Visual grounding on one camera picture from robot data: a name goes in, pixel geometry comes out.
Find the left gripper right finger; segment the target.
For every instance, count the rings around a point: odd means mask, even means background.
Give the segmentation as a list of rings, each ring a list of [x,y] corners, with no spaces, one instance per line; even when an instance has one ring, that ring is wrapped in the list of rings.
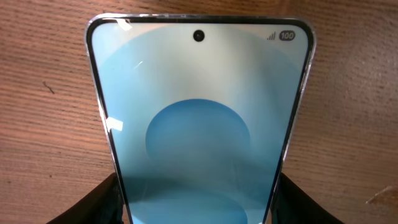
[[[272,224],[343,224],[283,173],[274,196]]]

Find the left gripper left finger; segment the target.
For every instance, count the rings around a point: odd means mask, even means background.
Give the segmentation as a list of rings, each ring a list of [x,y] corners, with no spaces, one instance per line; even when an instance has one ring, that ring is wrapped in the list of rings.
[[[123,224],[123,200],[115,173],[48,224]]]

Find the smartphone with blue screen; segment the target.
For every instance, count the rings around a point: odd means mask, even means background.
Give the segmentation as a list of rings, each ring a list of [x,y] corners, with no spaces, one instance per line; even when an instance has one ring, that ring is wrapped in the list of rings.
[[[104,13],[84,39],[129,221],[265,223],[314,28],[296,17]]]

